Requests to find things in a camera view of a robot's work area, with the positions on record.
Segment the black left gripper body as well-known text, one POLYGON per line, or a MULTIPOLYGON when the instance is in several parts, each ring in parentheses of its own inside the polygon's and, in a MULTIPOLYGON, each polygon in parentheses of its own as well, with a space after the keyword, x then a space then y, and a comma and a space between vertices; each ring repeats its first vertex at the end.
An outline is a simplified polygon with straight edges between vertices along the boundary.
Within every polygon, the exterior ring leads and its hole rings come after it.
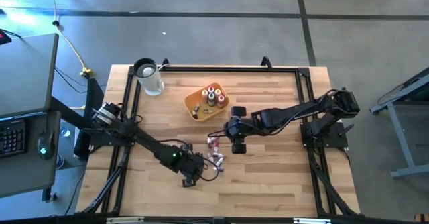
POLYGON ((184 188, 196 186, 204 170, 204 156, 200 152, 194 153, 192 144, 182 144, 180 151, 178 170, 184 175, 182 186, 184 188))

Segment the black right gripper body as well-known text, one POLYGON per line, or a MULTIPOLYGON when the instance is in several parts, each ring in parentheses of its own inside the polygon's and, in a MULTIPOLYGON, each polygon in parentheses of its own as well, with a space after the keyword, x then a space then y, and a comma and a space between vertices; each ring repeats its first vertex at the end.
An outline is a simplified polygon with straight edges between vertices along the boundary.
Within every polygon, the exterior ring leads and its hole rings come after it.
POLYGON ((252 118, 245 118, 246 114, 245 107, 231 107, 232 117, 224 124, 224 134, 232 143, 233 154, 245 154, 247 152, 245 138, 253 134, 254 122, 252 118))

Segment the yellow plastic bin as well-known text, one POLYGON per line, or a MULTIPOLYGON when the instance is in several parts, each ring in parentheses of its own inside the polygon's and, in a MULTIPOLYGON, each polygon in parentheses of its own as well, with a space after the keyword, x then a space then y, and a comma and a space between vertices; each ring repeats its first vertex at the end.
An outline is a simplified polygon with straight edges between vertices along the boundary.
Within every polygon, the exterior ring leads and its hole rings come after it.
POLYGON ((197 91, 189 94, 188 96, 186 96, 184 98, 184 105, 185 105, 186 109, 188 110, 191 118, 193 118, 193 120, 198 121, 198 122, 204 122, 204 121, 207 121, 209 119, 212 119, 216 115, 219 115, 220 113, 222 113, 227 108, 227 105, 229 103, 230 103, 230 98, 229 98, 227 92, 217 82, 212 82, 212 83, 206 85, 205 87, 202 87, 201 89, 198 89, 197 91), (222 95, 225 97, 225 106, 222 109, 219 109, 217 107, 217 97, 216 97, 216 104, 213 107, 209 106, 208 104, 204 104, 202 102, 202 90, 203 89, 208 90, 209 86, 213 86, 215 89, 220 89, 222 91, 222 95), (200 104, 200 108, 197 112, 198 119, 194 119, 192 116, 192 112, 194 111, 194 108, 198 103, 200 104), (210 113, 210 114, 203 113, 204 109, 213 109, 213 110, 215 110, 215 112, 210 113))

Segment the black power box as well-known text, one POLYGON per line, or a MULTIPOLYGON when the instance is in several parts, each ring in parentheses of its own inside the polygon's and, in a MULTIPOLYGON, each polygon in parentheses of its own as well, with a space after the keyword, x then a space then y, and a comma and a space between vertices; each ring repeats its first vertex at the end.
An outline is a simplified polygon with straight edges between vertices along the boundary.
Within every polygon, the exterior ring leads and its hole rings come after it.
POLYGON ((90 134, 79 131, 74 145, 74 155, 78 158, 87 159, 90 155, 90 134))

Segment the black desk leg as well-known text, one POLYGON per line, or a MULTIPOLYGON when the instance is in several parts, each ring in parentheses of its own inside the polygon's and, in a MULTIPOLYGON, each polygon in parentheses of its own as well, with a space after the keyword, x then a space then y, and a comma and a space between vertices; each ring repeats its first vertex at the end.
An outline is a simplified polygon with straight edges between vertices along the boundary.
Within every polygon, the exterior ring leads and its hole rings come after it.
POLYGON ((91 113, 93 109, 98 109, 103 104, 104 93, 97 80, 88 80, 86 103, 83 115, 66 106, 55 97, 51 97, 48 111, 59 111, 61 118, 73 126, 84 129, 92 127, 91 113))

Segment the black computer mouse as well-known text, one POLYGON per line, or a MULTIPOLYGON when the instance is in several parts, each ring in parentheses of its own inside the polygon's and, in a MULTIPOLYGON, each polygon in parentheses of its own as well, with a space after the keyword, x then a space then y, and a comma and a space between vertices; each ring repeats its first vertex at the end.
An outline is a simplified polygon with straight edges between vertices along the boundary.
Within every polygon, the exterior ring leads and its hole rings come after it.
POLYGON ((37 140, 38 155, 43 160, 49 160, 53 157, 55 150, 53 132, 45 130, 41 132, 37 140))

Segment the grey desk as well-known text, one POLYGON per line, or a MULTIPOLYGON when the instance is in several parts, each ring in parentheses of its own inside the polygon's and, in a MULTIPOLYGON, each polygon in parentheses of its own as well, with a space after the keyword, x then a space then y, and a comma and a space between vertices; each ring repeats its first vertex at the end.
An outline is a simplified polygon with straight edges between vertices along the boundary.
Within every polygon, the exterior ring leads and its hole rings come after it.
POLYGON ((18 117, 4 121, 24 120, 26 152, 0 158, 0 198, 50 188, 55 181, 56 158, 61 114, 57 111, 18 117), (41 132, 50 130, 54 137, 54 155, 49 160, 39 157, 37 140, 41 132))

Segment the grey metal table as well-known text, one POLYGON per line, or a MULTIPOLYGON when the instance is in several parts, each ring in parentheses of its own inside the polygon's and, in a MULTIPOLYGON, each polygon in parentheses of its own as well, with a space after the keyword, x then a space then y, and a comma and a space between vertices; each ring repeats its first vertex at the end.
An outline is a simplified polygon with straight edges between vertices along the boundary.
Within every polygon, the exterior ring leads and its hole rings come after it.
POLYGON ((382 95, 369 109, 388 111, 407 166, 393 178, 429 174, 429 67, 382 95))

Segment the black keyboard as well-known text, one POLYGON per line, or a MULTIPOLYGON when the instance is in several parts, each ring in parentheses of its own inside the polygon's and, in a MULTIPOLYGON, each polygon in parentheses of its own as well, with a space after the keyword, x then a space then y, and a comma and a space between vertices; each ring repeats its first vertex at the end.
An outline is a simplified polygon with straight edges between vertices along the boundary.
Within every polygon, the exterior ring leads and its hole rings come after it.
POLYGON ((24 120, 0 123, 0 158, 26 152, 26 124, 24 120))

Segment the grey flat panel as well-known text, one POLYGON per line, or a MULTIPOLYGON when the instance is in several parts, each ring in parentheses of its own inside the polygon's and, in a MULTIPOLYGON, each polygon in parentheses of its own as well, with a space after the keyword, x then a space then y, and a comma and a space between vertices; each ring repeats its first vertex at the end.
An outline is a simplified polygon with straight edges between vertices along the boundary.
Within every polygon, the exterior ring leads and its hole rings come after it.
POLYGON ((0 118, 49 109, 58 41, 44 34, 0 45, 0 118))

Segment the black aluminium table frame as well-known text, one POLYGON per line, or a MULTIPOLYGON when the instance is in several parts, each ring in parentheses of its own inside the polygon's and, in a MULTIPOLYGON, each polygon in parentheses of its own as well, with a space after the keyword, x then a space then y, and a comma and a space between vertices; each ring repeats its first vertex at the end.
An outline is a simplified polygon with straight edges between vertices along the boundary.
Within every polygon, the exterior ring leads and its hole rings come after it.
MULTIPOLYGON (((325 67, 168 66, 161 73, 164 92, 156 97, 137 89, 128 79, 127 65, 111 68, 105 100, 120 103, 130 89, 128 110, 138 114, 140 127, 156 139, 181 139, 197 152, 207 153, 209 133, 218 131, 230 117, 225 109, 212 119, 192 118, 185 97, 212 83, 220 84, 231 105, 248 112, 286 108, 318 97, 330 88, 325 67)), ((246 139, 247 153, 232 154, 222 139, 224 171, 209 168, 204 180, 192 188, 182 186, 182 176, 161 166, 142 146, 131 150, 120 215, 143 217, 315 217, 314 193, 320 192, 328 208, 323 185, 314 186, 298 122, 271 137, 246 139)))

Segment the silver metal bracket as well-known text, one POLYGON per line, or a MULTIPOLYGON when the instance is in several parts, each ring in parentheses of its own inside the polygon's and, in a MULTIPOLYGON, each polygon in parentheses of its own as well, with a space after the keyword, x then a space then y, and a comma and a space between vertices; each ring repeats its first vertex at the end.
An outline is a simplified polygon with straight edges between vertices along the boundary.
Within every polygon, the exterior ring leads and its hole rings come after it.
POLYGON ((143 217, 111 217, 107 218, 106 224, 144 224, 143 217))
POLYGON ((293 218, 293 224, 332 224, 330 219, 293 218))

